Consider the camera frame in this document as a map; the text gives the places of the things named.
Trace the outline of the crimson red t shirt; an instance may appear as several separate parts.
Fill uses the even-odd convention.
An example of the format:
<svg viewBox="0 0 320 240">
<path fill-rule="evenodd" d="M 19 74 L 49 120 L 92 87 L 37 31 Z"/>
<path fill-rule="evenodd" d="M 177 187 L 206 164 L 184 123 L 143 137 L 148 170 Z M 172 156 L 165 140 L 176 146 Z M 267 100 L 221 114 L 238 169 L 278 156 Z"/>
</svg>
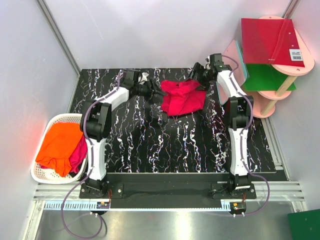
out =
<svg viewBox="0 0 320 240">
<path fill-rule="evenodd" d="M 169 117 L 177 117 L 202 110 L 207 93 L 200 90 L 200 86 L 198 81 L 191 79 L 183 82 L 163 81 L 161 89 L 165 96 L 162 111 Z"/>
</svg>

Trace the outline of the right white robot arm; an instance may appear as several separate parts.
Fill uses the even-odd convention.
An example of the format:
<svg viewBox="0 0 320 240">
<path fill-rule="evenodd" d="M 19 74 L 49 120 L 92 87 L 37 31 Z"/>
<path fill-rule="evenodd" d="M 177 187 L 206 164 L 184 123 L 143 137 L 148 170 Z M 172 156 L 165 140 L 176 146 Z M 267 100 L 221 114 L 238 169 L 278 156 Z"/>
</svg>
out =
<svg viewBox="0 0 320 240">
<path fill-rule="evenodd" d="M 221 53 L 209 55 L 206 65 L 196 62 L 188 78 L 197 81 L 199 90 L 207 91 L 212 81 L 219 84 L 227 96 L 224 103 L 226 125 L 231 145 L 231 164 L 226 186 L 219 190 L 231 198 L 243 198 L 251 190 L 251 173 L 248 167 L 247 139 L 253 122 L 254 99 L 247 95 L 236 81 L 234 72 L 239 63 Z"/>
</svg>

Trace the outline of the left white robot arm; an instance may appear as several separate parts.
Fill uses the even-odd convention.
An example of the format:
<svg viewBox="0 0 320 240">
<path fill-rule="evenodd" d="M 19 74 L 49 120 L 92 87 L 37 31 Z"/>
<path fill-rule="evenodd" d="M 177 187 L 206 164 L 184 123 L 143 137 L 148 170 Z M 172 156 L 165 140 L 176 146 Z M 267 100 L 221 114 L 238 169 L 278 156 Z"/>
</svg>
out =
<svg viewBox="0 0 320 240">
<path fill-rule="evenodd" d="M 103 198 L 108 189 L 105 164 L 105 145 L 112 129 L 112 112 L 135 96 L 153 103 L 157 96 L 163 97 L 157 81 L 148 73 L 135 69 L 120 70 L 117 84 L 109 93 L 87 100 L 82 109 L 80 130 L 87 144 L 88 169 L 81 180 L 81 192 Z"/>
</svg>

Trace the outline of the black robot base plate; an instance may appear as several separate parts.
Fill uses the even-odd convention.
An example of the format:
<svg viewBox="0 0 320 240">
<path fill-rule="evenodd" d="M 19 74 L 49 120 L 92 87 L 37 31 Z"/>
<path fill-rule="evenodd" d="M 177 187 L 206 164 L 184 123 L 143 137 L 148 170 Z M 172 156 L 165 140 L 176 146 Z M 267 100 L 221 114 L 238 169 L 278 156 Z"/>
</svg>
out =
<svg viewBox="0 0 320 240">
<path fill-rule="evenodd" d="M 227 194 L 229 173 L 109 173 L 104 189 L 82 185 L 81 199 L 111 197 L 111 209 L 213 209 L 222 199 L 238 200 L 238 193 Z"/>
</svg>

